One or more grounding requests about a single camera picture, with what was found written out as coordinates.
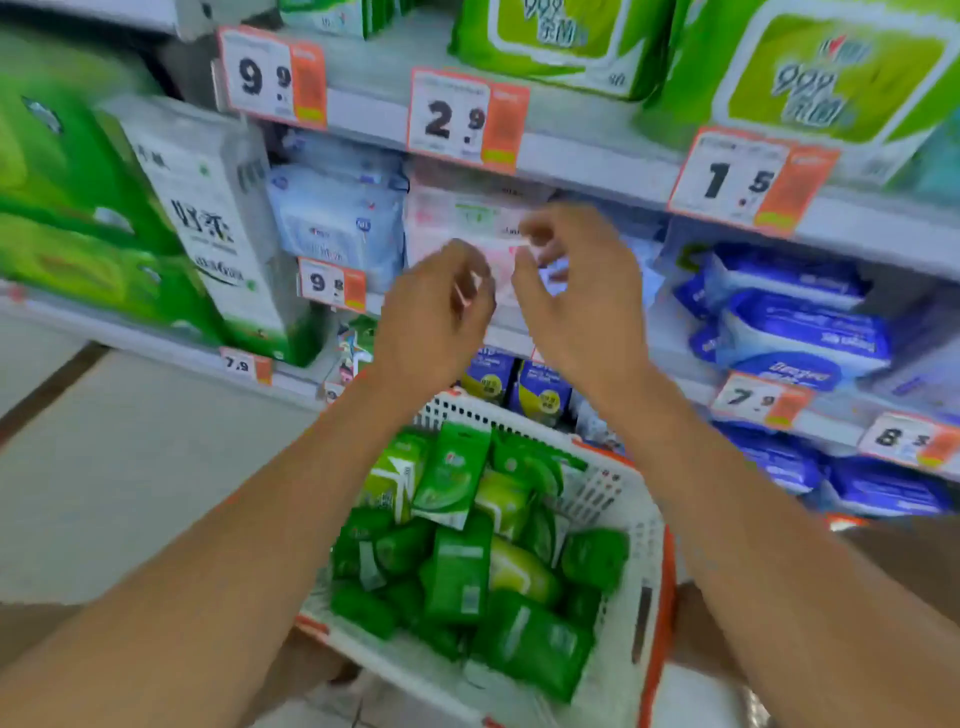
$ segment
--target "price number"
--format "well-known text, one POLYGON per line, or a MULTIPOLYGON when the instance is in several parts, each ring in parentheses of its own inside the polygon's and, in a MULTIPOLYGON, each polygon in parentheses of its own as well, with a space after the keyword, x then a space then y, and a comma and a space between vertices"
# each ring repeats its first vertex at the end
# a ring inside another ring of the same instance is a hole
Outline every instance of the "price number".
POLYGON ((483 163, 490 85, 459 75, 415 70, 407 145, 412 151, 483 163))
POLYGON ((721 417, 789 429, 813 393, 803 387, 731 373, 710 410, 721 417))
POLYGON ((866 455, 935 470, 960 449, 960 430, 887 412, 874 420, 857 447, 866 455))
POLYGON ((238 111, 296 121, 290 47, 248 29, 220 33, 230 105, 238 111))
POLYGON ((790 146, 706 130, 693 142, 670 208, 753 227, 760 207, 790 156, 790 146))

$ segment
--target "hand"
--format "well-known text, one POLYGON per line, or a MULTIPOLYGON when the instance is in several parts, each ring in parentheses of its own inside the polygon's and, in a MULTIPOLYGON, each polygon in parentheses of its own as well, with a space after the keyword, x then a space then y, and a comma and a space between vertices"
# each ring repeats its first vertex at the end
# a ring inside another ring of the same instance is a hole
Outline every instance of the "hand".
POLYGON ((370 369, 420 406, 466 370, 483 346, 493 309, 487 260, 463 240, 451 240, 394 282, 370 369), (472 274, 482 279, 479 287, 472 274))
POLYGON ((524 220, 520 232, 543 248, 540 267, 569 258, 566 290, 553 297, 530 251, 516 254, 514 290, 538 351, 598 409, 622 400, 655 371, 633 253, 590 206, 548 205, 524 220))

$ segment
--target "white plastic basket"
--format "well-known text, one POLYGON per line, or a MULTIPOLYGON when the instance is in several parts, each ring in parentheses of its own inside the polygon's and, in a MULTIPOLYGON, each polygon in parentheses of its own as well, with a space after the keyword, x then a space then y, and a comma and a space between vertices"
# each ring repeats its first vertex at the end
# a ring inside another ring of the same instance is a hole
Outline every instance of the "white plastic basket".
POLYGON ((468 661, 457 666, 399 631, 383 642, 329 611, 325 570, 303 603, 298 627, 413 696, 476 725, 507 728, 647 728, 669 643, 675 593, 673 541, 640 474, 624 459, 585 445, 460 390, 441 392, 416 425, 444 420, 498 427, 540 440, 589 464, 587 483, 554 508, 571 532, 595 525, 629 532, 630 561, 617 593, 605 599, 597 643, 569 706, 468 661))

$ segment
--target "orange price label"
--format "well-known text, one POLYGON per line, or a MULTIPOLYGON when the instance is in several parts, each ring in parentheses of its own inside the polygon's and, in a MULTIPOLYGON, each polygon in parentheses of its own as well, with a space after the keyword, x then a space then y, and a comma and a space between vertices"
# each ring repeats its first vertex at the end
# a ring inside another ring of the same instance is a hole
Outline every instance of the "orange price label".
POLYGON ((311 301, 363 313, 367 310, 367 275, 308 257, 299 259, 300 295, 311 301))
POLYGON ((742 372, 731 372, 710 411, 773 429, 790 429, 813 399, 813 390, 742 372))
POLYGON ((415 68, 407 148, 514 174, 529 106, 526 86, 415 68))
POLYGON ((218 38, 231 107, 326 129, 326 66, 319 45, 247 26, 221 28, 218 38))
POLYGON ((671 212, 790 235, 833 171, 837 150, 704 127, 667 203, 671 212))
POLYGON ((863 433, 857 449, 901 465, 939 470, 960 451, 960 429, 917 415, 885 412, 863 433))

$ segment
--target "green product packaging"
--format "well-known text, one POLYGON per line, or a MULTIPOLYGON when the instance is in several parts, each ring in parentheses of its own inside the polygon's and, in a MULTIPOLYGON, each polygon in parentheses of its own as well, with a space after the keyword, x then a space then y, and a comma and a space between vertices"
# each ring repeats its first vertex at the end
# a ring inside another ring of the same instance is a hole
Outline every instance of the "green product packaging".
POLYGON ((684 151, 708 124, 838 149, 834 177, 886 184, 956 107, 958 51, 954 0, 680 0, 636 122, 684 151))
POLYGON ((507 589, 552 608, 563 587, 553 571, 529 551, 494 536, 490 546, 490 591, 507 589))
POLYGON ((373 542, 373 555, 387 575, 406 576, 417 571, 433 550, 437 525, 427 519, 413 519, 373 542))
POLYGON ((621 99, 661 70, 670 0, 464 0, 450 52, 477 68, 621 99))
POLYGON ((410 504, 431 444, 428 435, 412 428, 401 430, 376 459, 356 504, 392 511, 397 523, 410 521, 410 504))
POLYGON ((494 592, 473 639, 473 656, 569 703, 594 642, 591 630, 550 614, 537 602, 516 592, 494 592))
POLYGON ((571 584, 566 589, 564 605, 560 612, 571 624, 593 631, 602 599, 603 594, 595 587, 571 584))
POLYGON ((487 463, 490 439, 489 430, 445 422, 414 495, 413 514, 463 528, 487 463))
POLYGON ((592 528, 566 540, 560 568, 574 584, 612 594, 630 559, 630 537, 612 528, 592 528))
POLYGON ((575 496, 587 482, 585 461, 515 432, 493 432, 491 463, 545 496, 575 496))
POLYGON ((544 564, 555 569, 564 549, 570 520, 536 503, 516 544, 535 554, 544 564))
POLYGON ((343 584, 333 593, 330 611, 381 640, 389 640, 396 631, 396 614, 390 605, 356 584, 343 584))
POLYGON ((537 492, 516 478, 486 470, 473 506, 493 519, 493 533, 514 541, 523 531, 537 492))
POLYGON ((476 624, 484 614, 490 583, 493 521, 472 512, 462 531, 437 529, 424 613, 444 624, 476 624))

